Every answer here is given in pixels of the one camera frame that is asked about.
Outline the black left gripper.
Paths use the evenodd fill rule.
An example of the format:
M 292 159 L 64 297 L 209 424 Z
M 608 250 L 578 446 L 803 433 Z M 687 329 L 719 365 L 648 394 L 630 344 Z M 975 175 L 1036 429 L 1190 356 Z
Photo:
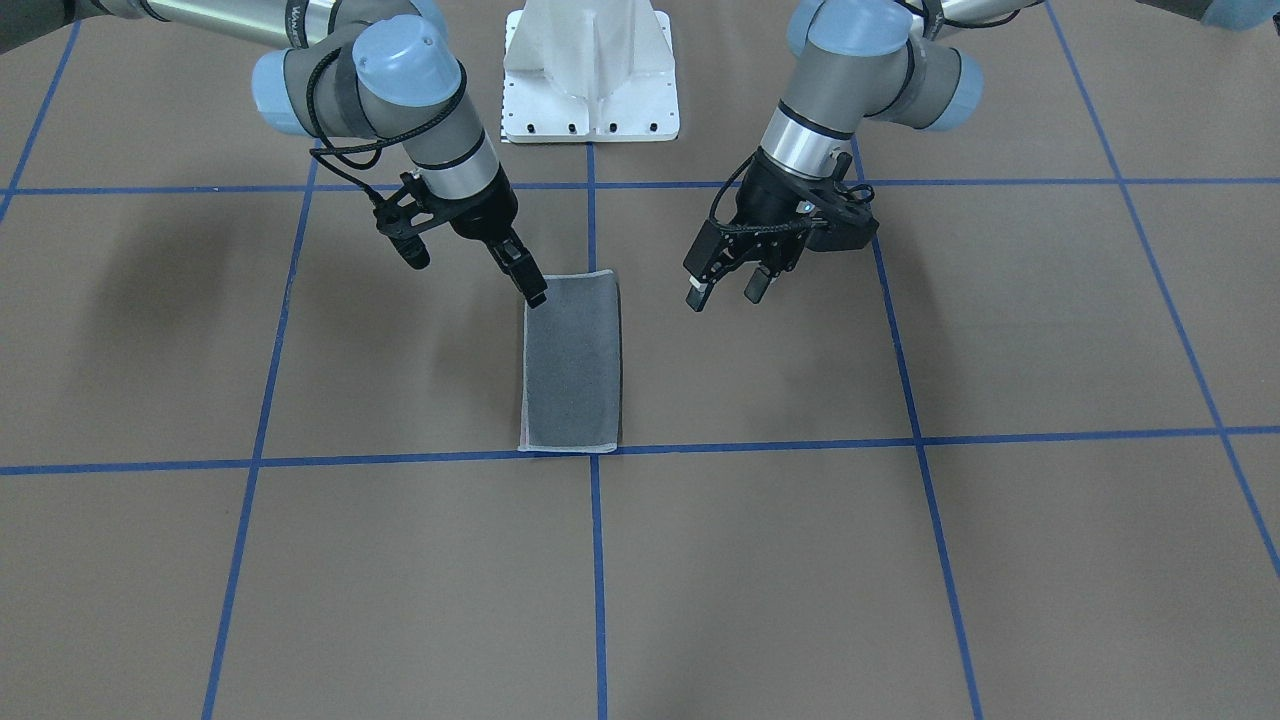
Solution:
M 742 295 L 758 305 L 774 283 L 774 273 L 792 270 L 809 238 L 829 228 L 827 219 L 797 210 L 805 199 L 795 190 L 795 183 L 772 169 L 760 149 L 751 155 L 735 196 L 735 214 L 728 222 L 733 231 L 727 232 L 717 222 L 705 219 L 684 259 L 691 284 L 685 302 L 695 313 L 705 309 L 723 277 L 749 261 L 760 265 Z

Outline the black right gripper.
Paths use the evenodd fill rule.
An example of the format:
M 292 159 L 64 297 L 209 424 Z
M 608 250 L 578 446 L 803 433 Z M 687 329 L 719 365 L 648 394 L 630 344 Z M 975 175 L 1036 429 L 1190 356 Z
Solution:
M 513 282 L 527 307 L 543 305 L 547 301 L 547 279 L 515 231 L 518 200 L 506 170 L 498 170 L 481 192 L 452 202 L 463 208 L 451 219 L 454 232 L 488 246 L 495 264 Z

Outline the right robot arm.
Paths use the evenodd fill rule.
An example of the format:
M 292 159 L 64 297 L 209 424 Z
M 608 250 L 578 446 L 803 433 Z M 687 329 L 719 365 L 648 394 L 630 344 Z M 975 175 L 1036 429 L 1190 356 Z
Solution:
M 252 73 L 260 115 L 317 141 L 316 161 L 342 179 L 401 146 L 413 169 L 383 195 L 358 187 L 378 231 L 416 269 L 430 263 L 422 234 L 449 225 L 483 243 L 530 307 L 547 282 L 515 232 L 517 201 L 467 96 L 433 1 L 5 1 L 3 49 L 77 20 L 151 19 L 269 46 Z

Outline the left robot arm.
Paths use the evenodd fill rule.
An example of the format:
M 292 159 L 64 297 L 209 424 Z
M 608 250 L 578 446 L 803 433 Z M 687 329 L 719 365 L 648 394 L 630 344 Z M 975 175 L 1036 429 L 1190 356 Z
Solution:
M 796 65 L 753 154 L 723 183 L 733 215 L 707 214 L 684 259 L 687 305 L 754 265 L 744 291 L 759 302 L 805 252 L 864 249 L 878 231 L 869 184 L 849 184 L 852 138 L 864 120 L 929 132 L 965 123 L 984 76 L 941 44 L 951 29 L 1009 23 L 1021 1 L 803 1 L 787 41 Z

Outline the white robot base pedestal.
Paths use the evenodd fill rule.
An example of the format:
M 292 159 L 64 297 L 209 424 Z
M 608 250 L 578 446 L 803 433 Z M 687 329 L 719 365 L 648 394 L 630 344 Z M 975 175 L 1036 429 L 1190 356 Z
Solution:
M 678 137 L 669 14 L 649 1 L 527 1 L 504 20 L 500 137 L 640 143 Z

